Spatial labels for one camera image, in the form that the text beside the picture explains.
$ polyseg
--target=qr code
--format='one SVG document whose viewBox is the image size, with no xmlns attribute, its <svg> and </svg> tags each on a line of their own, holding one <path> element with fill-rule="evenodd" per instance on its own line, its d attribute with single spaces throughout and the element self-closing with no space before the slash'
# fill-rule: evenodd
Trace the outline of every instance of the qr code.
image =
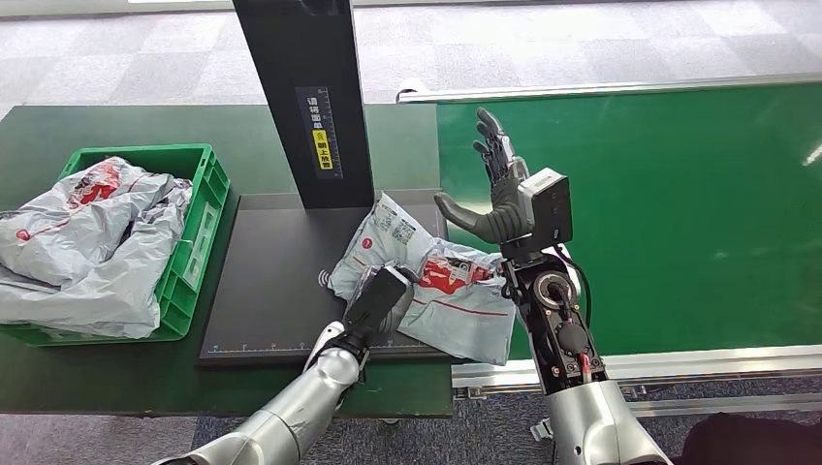
<svg viewBox="0 0 822 465">
<path fill-rule="evenodd" d="M 396 218 L 396 212 L 385 205 L 380 205 L 377 211 L 374 212 L 374 223 L 376 223 L 377 228 L 386 233 L 391 229 L 394 218 Z"/>
<path fill-rule="evenodd" d="M 414 236 L 416 231 L 417 229 L 411 226 L 407 221 L 399 220 L 399 224 L 394 228 L 391 237 L 398 240 L 402 245 L 408 245 L 408 241 L 411 240 L 411 237 Z"/>
</svg>

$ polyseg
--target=metal bracket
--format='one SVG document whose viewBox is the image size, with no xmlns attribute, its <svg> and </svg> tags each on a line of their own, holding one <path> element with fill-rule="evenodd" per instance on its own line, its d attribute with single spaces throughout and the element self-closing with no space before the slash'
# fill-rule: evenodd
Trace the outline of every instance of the metal bracket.
<svg viewBox="0 0 822 465">
<path fill-rule="evenodd" d="M 531 426 L 531 435 L 534 441 L 540 442 L 543 439 L 553 439 L 553 430 L 551 429 L 551 419 L 545 418 L 539 423 Z"/>
<path fill-rule="evenodd" d="M 454 400 L 485 400 L 488 394 L 482 387 L 457 387 L 454 389 Z"/>
</svg>

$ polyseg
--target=gray plastic bag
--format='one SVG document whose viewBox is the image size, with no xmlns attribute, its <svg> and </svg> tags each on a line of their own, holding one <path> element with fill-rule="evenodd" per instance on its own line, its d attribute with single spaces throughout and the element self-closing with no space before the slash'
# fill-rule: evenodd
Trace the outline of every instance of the gray plastic bag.
<svg viewBox="0 0 822 465">
<path fill-rule="evenodd" d="M 517 307 L 500 295 L 502 257 L 436 242 L 397 330 L 454 357 L 504 365 Z"/>
<path fill-rule="evenodd" d="M 386 326 L 455 357 L 504 364 L 517 311 L 500 295 L 500 261 L 499 254 L 433 237 L 383 194 L 334 267 L 329 288 L 350 302 L 373 269 L 405 265 L 420 281 Z"/>
<path fill-rule="evenodd" d="M 0 250 L 5 248 L 0 253 L 0 324 L 45 326 L 53 329 L 52 337 L 70 331 L 129 338 L 148 336 L 159 326 L 154 288 L 182 232 L 191 183 L 115 162 L 120 179 L 133 184 L 131 191 L 127 184 L 117 195 L 120 183 L 102 199 L 86 197 L 82 210 L 87 216 L 72 214 L 78 207 L 62 189 L 84 189 L 84 176 L 99 165 L 65 178 L 69 181 L 0 220 L 5 239 L 0 241 Z M 48 218 L 60 225 L 66 215 L 72 221 L 65 228 L 10 239 L 10 230 L 40 231 L 35 228 L 47 228 Z M 87 231 L 95 228 L 102 231 Z"/>
</svg>

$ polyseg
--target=yellow label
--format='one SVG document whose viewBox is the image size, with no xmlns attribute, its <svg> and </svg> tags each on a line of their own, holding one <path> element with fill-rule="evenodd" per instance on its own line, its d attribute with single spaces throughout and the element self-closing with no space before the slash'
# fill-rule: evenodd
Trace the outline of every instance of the yellow label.
<svg viewBox="0 0 822 465">
<path fill-rule="evenodd" d="M 314 147 L 317 149 L 317 160 L 320 162 L 320 170 L 333 170 L 332 148 L 326 137 L 325 129 L 315 129 L 311 131 L 314 137 Z"/>
</svg>

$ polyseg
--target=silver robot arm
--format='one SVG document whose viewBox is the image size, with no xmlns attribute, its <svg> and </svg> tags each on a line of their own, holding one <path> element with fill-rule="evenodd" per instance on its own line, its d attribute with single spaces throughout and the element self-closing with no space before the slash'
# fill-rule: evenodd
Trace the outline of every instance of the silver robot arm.
<svg viewBox="0 0 822 465">
<path fill-rule="evenodd" d="M 553 438 L 563 465 L 671 464 L 608 379 L 590 334 L 587 279 L 561 245 L 572 237 L 568 178 L 547 168 L 530 175 L 496 117 L 483 108 L 477 117 L 484 142 L 475 141 L 474 148 L 486 166 L 491 212 L 468 210 L 445 193 L 434 200 L 449 221 L 498 244 L 505 259 L 502 294 L 520 310 L 547 396 L 549 419 L 535 436 Z"/>
<path fill-rule="evenodd" d="M 349 306 L 345 322 L 326 326 L 301 375 L 234 432 L 154 465 L 294 465 L 326 431 L 368 359 L 368 335 L 410 281 L 384 267 Z"/>
</svg>

